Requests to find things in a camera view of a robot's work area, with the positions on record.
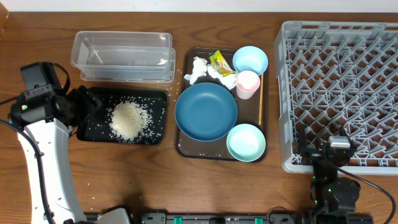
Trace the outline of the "pile of rice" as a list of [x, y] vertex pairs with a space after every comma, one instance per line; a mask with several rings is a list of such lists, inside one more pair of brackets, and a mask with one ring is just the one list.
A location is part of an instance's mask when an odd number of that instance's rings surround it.
[[127, 96], [108, 108], [110, 140], [126, 144], [156, 145], [162, 139], [165, 101]]

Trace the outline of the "pink cup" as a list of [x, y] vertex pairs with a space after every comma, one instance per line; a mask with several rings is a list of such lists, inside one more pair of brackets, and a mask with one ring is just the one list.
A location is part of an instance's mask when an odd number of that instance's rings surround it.
[[236, 93], [241, 99], [247, 100], [257, 91], [260, 84], [259, 75], [255, 72], [249, 70], [240, 72], [236, 77]]

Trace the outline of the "dark blue plate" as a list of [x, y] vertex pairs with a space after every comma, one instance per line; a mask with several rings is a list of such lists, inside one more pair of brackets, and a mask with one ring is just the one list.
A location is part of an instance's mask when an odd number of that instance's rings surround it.
[[191, 139], [215, 141], [229, 133], [238, 117], [233, 95], [221, 85], [198, 83], [182, 91], [175, 105], [177, 126]]

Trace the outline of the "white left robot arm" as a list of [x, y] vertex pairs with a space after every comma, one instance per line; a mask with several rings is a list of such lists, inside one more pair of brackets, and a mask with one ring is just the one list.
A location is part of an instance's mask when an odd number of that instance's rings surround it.
[[32, 223], [91, 223], [76, 196], [68, 155], [73, 128], [101, 106], [85, 86], [51, 84], [21, 93], [8, 126], [17, 132], [29, 175]]

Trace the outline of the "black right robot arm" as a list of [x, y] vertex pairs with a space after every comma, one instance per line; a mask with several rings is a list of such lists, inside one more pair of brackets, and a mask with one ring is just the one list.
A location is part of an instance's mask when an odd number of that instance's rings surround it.
[[344, 127], [340, 127], [339, 135], [322, 141], [319, 148], [309, 146], [302, 128], [296, 149], [302, 164], [313, 168], [310, 198], [315, 208], [303, 214], [302, 223], [348, 223], [348, 214], [355, 211], [361, 187], [353, 179], [338, 176], [338, 169], [347, 165], [356, 151]]

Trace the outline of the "grey dishwasher rack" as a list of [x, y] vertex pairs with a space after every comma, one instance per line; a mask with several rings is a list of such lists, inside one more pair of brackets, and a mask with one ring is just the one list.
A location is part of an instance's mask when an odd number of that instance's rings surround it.
[[281, 165], [310, 173], [296, 143], [344, 127], [356, 145], [345, 170], [397, 174], [397, 24], [286, 21], [274, 41]]

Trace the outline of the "black rectangular tray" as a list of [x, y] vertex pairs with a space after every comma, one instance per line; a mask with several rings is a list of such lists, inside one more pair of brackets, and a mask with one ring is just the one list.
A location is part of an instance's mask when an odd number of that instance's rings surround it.
[[90, 88], [102, 107], [79, 126], [81, 141], [158, 145], [162, 141], [167, 96], [162, 91]]

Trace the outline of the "clear plastic bin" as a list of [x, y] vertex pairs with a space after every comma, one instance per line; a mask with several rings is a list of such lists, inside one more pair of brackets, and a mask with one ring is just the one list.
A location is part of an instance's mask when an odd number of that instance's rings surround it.
[[80, 31], [70, 63], [84, 81], [171, 83], [175, 49], [169, 33]]

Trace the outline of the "mint green bowl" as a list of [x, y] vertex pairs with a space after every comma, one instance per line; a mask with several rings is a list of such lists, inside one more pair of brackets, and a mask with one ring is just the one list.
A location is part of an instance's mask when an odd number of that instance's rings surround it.
[[227, 135], [229, 153], [241, 162], [254, 162], [266, 151], [266, 139], [262, 131], [251, 124], [239, 124]]

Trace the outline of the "brown serving tray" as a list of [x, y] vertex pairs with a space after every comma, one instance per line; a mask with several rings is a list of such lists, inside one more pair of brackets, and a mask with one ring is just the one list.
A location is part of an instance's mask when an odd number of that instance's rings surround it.
[[[194, 47], [190, 49], [184, 58], [183, 74], [186, 75], [192, 72], [193, 58], [201, 57], [206, 60], [209, 59], [215, 49]], [[260, 89], [248, 100], [240, 99], [235, 90], [230, 91], [237, 105], [237, 120], [235, 124], [251, 124], [259, 128], [264, 137], [267, 138], [268, 132], [268, 73], [265, 73], [263, 86], [263, 101], [262, 101], [262, 124], [258, 125], [259, 117], [259, 95]], [[181, 156], [191, 159], [208, 159], [215, 161], [233, 161], [235, 159], [228, 151], [226, 146], [227, 136], [223, 136], [214, 141], [198, 141], [187, 136], [180, 128], [177, 128], [175, 134], [175, 150]]]

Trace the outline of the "wooden chopstick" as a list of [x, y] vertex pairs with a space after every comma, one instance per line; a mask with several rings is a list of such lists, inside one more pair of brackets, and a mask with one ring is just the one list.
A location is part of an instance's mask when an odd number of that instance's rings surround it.
[[263, 101], [263, 86], [264, 86], [264, 73], [261, 74], [260, 95], [259, 95], [259, 117], [258, 125], [262, 124], [262, 101]]

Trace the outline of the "crumpled white napkin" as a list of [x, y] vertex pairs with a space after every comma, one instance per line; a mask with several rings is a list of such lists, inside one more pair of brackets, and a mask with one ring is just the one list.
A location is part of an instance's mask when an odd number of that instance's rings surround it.
[[207, 65], [207, 72], [211, 78], [218, 79], [228, 90], [232, 90], [236, 86], [236, 77], [238, 76], [237, 73], [229, 74], [223, 77], [211, 65]]

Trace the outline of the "light blue bowl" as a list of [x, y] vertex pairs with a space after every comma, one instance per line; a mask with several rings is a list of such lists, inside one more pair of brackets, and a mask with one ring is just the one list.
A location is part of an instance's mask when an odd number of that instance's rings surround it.
[[268, 65], [268, 56], [259, 47], [241, 47], [233, 55], [233, 67], [238, 72], [247, 70], [262, 75], [268, 69]]

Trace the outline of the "yellow green snack wrapper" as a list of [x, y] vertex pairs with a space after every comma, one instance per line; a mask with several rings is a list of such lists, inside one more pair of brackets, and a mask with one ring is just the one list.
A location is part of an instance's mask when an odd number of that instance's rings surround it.
[[223, 57], [222, 53], [219, 50], [216, 50], [213, 55], [209, 57], [211, 66], [222, 76], [227, 77], [228, 75], [235, 74], [234, 71], [226, 59]]

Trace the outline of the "crumpled white tissue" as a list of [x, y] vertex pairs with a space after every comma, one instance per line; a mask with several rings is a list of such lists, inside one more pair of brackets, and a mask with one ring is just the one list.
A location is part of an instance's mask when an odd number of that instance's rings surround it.
[[194, 85], [199, 77], [205, 77], [207, 73], [208, 62], [204, 58], [193, 58], [193, 69], [191, 74], [186, 74], [183, 78], [189, 81], [190, 85]]

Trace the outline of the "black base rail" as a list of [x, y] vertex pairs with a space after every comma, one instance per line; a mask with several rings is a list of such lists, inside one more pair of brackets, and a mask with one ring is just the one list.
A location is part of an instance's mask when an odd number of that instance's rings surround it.
[[299, 224], [310, 223], [298, 214], [270, 213], [268, 215], [184, 215], [145, 213], [134, 217], [118, 208], [102, 215], [87, 215], [87, 223], [137, 223], [137, 224]]

